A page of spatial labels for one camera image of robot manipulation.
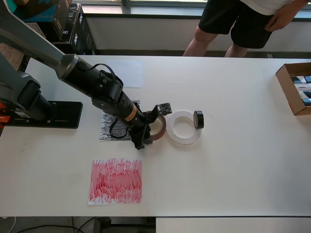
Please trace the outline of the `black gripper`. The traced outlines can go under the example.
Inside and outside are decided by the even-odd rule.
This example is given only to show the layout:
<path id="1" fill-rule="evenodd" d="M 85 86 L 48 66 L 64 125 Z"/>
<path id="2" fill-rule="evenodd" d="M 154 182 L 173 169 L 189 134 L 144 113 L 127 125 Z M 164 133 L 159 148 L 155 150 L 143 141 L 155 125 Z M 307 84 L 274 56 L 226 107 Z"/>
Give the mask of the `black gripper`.
<path id="1" fill-rule="evenodd" d="M 150 136 L 150 124 L 156 120 L 156 113 L 153 111 L 137 112 L 137 114 L 128 122 L 130 125 L 129 133 L 131 135 L 131 141 L 137 150 L 143 149 L 144 137 L 145 144 L 149 145 L 153 143 L 153 139 Z"/>

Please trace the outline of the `person left hand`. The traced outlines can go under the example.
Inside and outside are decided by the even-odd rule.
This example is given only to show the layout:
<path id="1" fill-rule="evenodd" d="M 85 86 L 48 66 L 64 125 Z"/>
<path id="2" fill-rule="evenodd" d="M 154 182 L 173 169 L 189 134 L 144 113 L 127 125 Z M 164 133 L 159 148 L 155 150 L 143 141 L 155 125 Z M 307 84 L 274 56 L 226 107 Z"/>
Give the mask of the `person left hand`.
<path id="1" fill-rule="evenodd" d="M 294 8 L 284 6 L 269 20 L 268 24 L 265 26 L 265 30 L 268 32 L 274 32 L 283 29 L 293 20 L 295 15 L 296 11 Z"/>

